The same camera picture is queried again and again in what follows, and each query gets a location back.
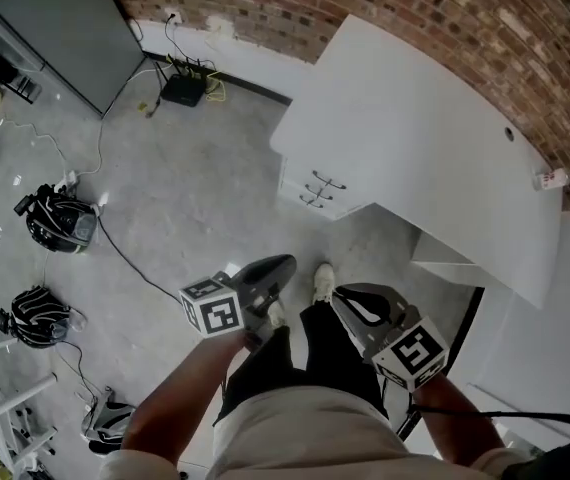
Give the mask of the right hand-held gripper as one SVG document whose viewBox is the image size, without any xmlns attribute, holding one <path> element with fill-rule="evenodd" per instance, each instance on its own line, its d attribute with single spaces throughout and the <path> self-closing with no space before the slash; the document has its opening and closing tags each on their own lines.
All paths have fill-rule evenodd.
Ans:
<svg viewBox="0 0 570 480">
<path fill-rule="evenodd" d="M 412 393 L 447 364 L 449 345 L 428 317 L 393 288 L 336 287 L 333 306 L 377 374 Z"/>
</svg>

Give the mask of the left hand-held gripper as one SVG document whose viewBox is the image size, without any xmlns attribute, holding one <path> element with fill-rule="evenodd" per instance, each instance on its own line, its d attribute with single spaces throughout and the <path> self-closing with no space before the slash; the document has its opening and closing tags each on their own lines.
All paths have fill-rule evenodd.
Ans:
<svg viewBox="0 0 570 480">
<path fill-rule="evenodd" d="M 233 275 L 220 271 L 179 290 L 189 324 L 204 338 L 246 331 L 258 344 L 285 324 L 281 292 L 297 270 L 290 254 L 266 257 Z"/>
</svg>

